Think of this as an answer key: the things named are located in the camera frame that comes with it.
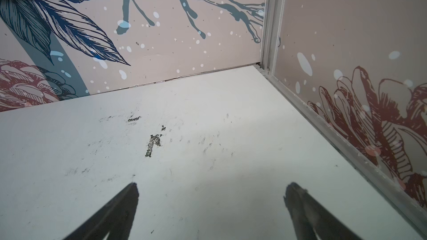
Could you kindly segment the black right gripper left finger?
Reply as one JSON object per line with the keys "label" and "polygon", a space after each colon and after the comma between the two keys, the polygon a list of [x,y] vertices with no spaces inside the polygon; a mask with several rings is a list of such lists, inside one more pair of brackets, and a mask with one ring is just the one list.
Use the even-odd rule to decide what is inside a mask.
{"label": "black right gripper left finger", "polygon": [[138,201],[137,184],[130,183],[65,239],[127,240]]}

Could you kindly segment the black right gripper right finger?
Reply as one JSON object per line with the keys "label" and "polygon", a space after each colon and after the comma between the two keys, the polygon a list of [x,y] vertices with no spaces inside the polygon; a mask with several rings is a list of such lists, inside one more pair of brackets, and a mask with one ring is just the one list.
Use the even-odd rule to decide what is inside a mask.
{"label": "black right gripper right finger", "polygon": [[287,186],[284,202],[298,240],[361,240],[295,182]]}

